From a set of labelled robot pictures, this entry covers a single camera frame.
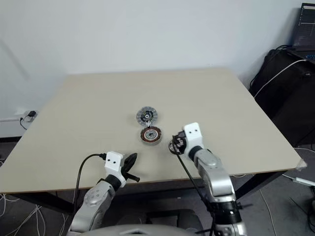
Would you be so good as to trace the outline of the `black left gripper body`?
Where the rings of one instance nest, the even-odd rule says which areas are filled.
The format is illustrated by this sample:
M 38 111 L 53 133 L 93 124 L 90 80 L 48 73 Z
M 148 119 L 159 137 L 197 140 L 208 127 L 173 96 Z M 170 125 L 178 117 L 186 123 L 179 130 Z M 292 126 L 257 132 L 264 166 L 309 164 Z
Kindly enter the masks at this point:
M 124 178 L 127 178 L 127 172 L 129 171 L 130 167 L 129 167 L 129 162 L 130 162 L 131 158 L 130 156 L 127 157 L 125 160 L 124 160 L 124 163 L 122 165 L 122 168 L 121 168 L 121 174 Z

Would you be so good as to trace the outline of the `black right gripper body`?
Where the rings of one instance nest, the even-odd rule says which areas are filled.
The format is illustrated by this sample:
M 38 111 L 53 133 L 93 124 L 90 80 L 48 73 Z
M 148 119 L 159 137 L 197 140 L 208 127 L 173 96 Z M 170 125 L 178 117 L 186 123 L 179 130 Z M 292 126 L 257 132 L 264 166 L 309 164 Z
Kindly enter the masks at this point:
M 185 149 L 187 147 L 187 141 L 186 141 L 186 134 L 184 131 L 180 131 L 179 133 L 181 133 L 182 136 L 182 142 L 181 143 L 173 143 L 176 145 L 176 147 L 179 150 L 179 155 L 184 154 Z

